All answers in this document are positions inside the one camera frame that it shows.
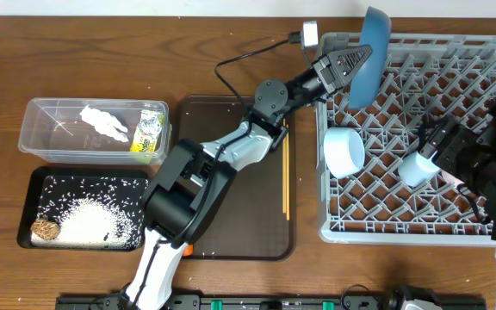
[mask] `wooden tabletop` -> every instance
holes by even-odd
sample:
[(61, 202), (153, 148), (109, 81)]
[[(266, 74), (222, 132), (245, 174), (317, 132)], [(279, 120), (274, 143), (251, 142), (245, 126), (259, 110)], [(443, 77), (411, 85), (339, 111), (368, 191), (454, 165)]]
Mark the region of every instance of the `wooden tabletop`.
[[(301, 18), (0, 17), (0, 309), (49, 309), (62, 294), (103, 295), (133, 279), (129, 253), (25, 250), (16, 244), (30, 173), (44, 164), (19, 152), (34, 97), (163, 100), (176, 112), (191, 94), (229, 95), (216, 62), (266, 47)], [(318, 19), (319, 32), (359, 32), (361, 18)], [(394, 32), (496, 34), (496, 20), (394, 19)], [(266, 78), (304, 70), (298, 46), (223, 68), (242, 95)], [(280, 263), (189, 261), (175, 288), (212, 295), (338, 295), (354, 283), (374, 291), (403, 283), (438, 293), (482, 295), (494, 307), (494, 249), (330, 245), (317, 234), (315, 116), (295, 115), (297, 246)]]

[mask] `green tape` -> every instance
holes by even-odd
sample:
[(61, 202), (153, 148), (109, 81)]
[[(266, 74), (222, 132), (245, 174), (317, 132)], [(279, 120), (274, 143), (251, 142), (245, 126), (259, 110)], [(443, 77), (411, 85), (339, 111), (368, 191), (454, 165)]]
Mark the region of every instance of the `green tape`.
[(323, 310), (334, 310), (334, 302), (323, 301)]
[(221, 310), (223, 308), (223, 301), (212, 301), (212, 310)]

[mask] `clear plastic bin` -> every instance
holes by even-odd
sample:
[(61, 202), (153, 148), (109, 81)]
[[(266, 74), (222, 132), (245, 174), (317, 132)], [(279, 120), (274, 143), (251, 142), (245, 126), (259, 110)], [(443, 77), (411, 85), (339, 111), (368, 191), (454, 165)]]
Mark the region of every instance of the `clear plastic bin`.
[[(93, 126), (82, 121), (80, 113), (86, 106), (114, 116), (127, 128), (124, 133), (127, 142), (98, 133)], [(142, 132), (138, 125), (141, 113), (153, 112), (158, 112), (162, 130), (156, 139), (146, 136), (140, 139)], [(165, 102), (35, 98), (26, 108), (18, 148), (50, 163), (161, 164), (168, 152), (170, 133), (169, 111)]]

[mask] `white cup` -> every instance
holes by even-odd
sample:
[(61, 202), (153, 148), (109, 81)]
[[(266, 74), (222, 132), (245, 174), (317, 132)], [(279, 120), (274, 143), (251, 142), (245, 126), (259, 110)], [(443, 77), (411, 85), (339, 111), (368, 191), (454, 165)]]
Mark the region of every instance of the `white cup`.
[(404, 158), (403, 163), (397, 168), (401, 180), (413, 187), (430, 181), (441, 170), (431, 162), (432, 158), (433, 156), (425, 158), (418, 152), (414, 152)]
[(325, 161), (336, 178), (360, 171), (365, 163), (363, 139), (354, 129), (332, 127), (325, 133)]

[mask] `dish rack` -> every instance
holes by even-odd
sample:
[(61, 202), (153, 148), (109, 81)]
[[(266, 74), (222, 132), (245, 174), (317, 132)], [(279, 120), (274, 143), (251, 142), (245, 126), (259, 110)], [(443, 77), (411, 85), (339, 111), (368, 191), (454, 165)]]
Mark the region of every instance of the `dish rack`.
[[(323, 35), (317, 56), (358, 45), (360, 34)], [(315, 106), (319, 235), (330, 243), (493, 246), (482, 225), (441, 174), (417, 188), (397, 173), (418, 145), (423, 121), (453, 115), (475, 132), (496, 99), (496, 36), (392, 34), (381, 87), (366, 109), (348, 110), (349, 87)], [(353, 127), (365, 165), (336, 179), (326, 168), (328, 127)], [(485, 199), (477, 197), (483, 214)]]

